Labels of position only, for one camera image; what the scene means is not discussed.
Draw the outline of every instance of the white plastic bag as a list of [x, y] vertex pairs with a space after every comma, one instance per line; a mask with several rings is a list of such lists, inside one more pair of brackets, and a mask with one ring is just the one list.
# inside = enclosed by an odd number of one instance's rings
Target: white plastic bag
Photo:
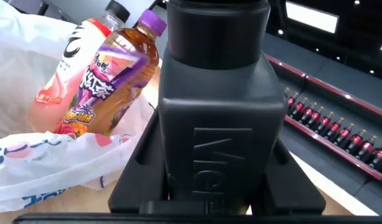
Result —
[[140, 96], [110, 138], [29, 133], [28, 107], [53, 75], [74, 28], [20, 14], [0, 0], [0, 212], [28, 207], [76, 185], [101, 189], [116, 180], [153, 113]]
[[75, 27], [21, 14], [0, 0], [0, 138], [31, 132], [28, 107], [54, 74]]

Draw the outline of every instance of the juice bottle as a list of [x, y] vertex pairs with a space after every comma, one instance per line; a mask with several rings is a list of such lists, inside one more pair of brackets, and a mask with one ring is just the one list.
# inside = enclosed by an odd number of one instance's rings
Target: juice bottle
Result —
[[87, 19], [72, 32], [56, 72], [29, 108], [28, 122], [35, 132], [53, 131], [62, 122], [86, 66], [112, 30], [122, 28], [130, 15], [116, 1], [105, 10], [102, 18]]
[[85, 70], [64, 122], [76, 135], [109, 135], [155, 74], [159, 56], [155, 40], [166, 23], [150, 10], [135, 29], [112, 32]]

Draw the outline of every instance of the plastic bottle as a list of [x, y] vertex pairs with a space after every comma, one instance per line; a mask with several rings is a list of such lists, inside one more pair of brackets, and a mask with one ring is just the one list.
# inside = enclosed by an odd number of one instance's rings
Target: plastic bottle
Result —
[[320, 120], [320, 123], [318, 124], [317, 128], [315, 129], [315, 133], [317, 134], [325, 134], [325, 131], [327, 130], [328, 128], [328, 125], [331, 121], [331, 118], [333, 116], [333, 111], [329, 112], [329, 114], [327, 116], [324, 116], [321, 120]]
[[309, 121], [307, 122], [307, 124], [305, 124], [306, 127], [310, 128], [310, 129], [313, 129], [314, 126], [317, 125], [317, 123], [319, 122], [319, 119], [321, 117], [321, 114], [323, 112], [325, 108], [323, 106], [320, 107], [320, 109], [316, 112], [314, 112], [312, 115], [311, 115], [311, 118], [309, 119]]
[[53, 131], [62, 122], [86, 66], [112, 30], [122, 28], [130, 15], [116, 1], [110, 1], [105, 11], [102, 18], [87, 19], [72, 32], [56, 72], [29, 108], [28, 121], [35, 132]]
[[155, 40], [166, 23], [150, 10], [135, 29], [112, 32], [86, 66], [78, 93], [64, 123], [77, 136], [85, 132], [109, 135], [158, 68]]
[[316, 103], [316, 102], [311, 103], [310, 106], [304, 108], [303, 116], [302, 116], [302, 118], [299, 120], [300, 123], [305, 124], [306, 122], [308, 122], [308, 120], [310, 119], [312, 113], [314, 112], [314, 108], [315, 108], [315, 106], [317, 106], [317, 103]]
[[336, 140], [334, 140], [333, 143], [334, 143], [336, 146], [341, 145], [341, 143], [342, 143], [342, 142], [348, 137], [348, 135], [352, 132], [353, 127], [354, 127], [354, 124], [353, 124], [353, 123], [350, 123], [350, 124], [348, 125], [347, 128], [343, 128], [343, 129], [339, 132], [339, 134], [338, 134]]
[[344, 120], [345, 120], [345, 118], [340, 118], [337, 122], [333, 122], [329, 126], [329, 130], [324, 135], [324, 138], [331, 141], [333, 139], [333, 137], [336, 136], [336, 134], [338, 133], [338, 131], [340, 129], [340, 125], [342, 124], [342, 121], [344, 121]]

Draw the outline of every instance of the table surface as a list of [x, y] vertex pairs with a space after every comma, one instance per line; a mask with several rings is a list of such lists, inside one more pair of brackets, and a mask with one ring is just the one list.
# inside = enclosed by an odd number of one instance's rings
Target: table surface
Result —
[[[159, 77], [152, 78], [143, 90], [143, 95], [153, 106], [157, 105], [157, 87]], [[321, 192], [327, 202], [324, 215], [376, 215], [357, 199], [328, 180], [314, 168], [293, 155], [296, 162]], [[0, 223], [11, 223], [19, 215], [29, 212], [109, 212], [108, 199], [116, 183], [103, 190], [92, 190], [85, 187], [72, 187], [64, 194], [39, 202], [31, 207], [16, 211], [0, 213]]]

